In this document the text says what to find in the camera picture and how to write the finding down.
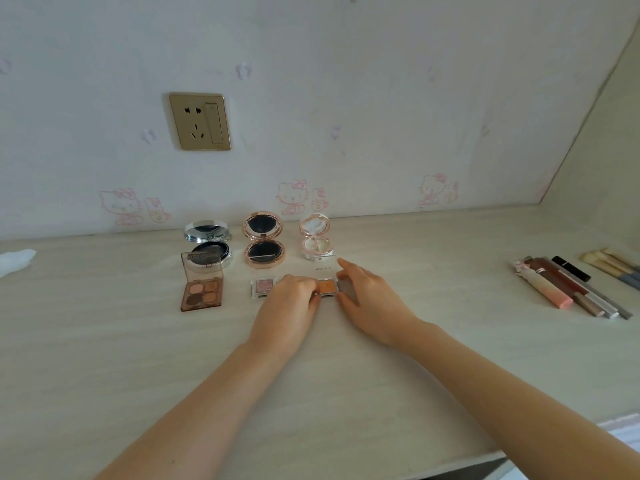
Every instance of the pink bow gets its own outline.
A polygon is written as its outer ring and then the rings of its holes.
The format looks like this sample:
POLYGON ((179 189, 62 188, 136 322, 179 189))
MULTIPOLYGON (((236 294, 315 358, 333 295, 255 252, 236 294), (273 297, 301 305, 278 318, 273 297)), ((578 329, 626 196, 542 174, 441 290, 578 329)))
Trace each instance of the pink bow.
POLYGON ((118 189, 115 192, 118 197, 130 198, 132 200, 136 199, 136 193, 133 192, 132 189, 118 189))

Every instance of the wall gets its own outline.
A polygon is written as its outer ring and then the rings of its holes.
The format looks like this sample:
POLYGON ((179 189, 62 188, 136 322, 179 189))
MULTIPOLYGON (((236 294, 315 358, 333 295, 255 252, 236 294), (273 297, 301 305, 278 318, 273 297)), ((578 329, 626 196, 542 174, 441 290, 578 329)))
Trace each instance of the wall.
POLYGON ((543 205, 640 251, 640 32, 620 59, 543 205))
POLYGON ((0 239, 538 202, 638 13, 0 0, 0 239), (224 94, 232 151, 179 151, 171 91, 224 94))

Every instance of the electrical outlet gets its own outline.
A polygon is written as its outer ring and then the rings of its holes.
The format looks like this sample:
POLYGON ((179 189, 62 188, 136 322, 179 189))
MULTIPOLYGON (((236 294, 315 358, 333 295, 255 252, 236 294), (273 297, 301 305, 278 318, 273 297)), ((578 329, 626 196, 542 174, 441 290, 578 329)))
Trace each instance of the electrical outlet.
POLYGON ((169 101, 181 149, 231 149, 222 94, 171 93, 169 101))

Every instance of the white wooden tabletop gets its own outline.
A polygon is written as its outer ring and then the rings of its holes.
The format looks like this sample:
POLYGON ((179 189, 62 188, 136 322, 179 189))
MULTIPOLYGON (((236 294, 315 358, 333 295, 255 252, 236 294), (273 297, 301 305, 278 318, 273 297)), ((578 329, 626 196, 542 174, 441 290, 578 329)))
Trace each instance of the white wooden tabletop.
MULTIPOLYGON (((179 254, 192 245, 180 231, 0 242, 38 252, 0 279, 1 478, 90 478, 246 338, 260 301, 234 234, 223 305, 187 313, 179 254)), ((418 316, 591 420, 640 406, 640 293, 580 265, 637 314, 597 319, 553 308, 508 264, 555 254, 575 264, 614 247, 603 236, 537 207, 332 219, 329 236, 418 316)), ((287 261, 302 259, 296 223, 280 240, 287 261)), ((428 373, 327 298, 220 478, 409 479, 499 455, 428 373)))

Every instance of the pink glitter eyeshadow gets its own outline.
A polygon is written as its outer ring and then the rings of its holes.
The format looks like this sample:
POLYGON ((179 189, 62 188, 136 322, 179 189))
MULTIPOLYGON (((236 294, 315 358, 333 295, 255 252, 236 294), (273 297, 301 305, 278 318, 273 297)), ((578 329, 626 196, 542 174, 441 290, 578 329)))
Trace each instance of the pink glitter eyeshadow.
POLYGON ((265 278, 263 280, 258 280, 255 282, 256 294, 267 294, 272 289, 273 289, 273 279, 271 278, 265 278))

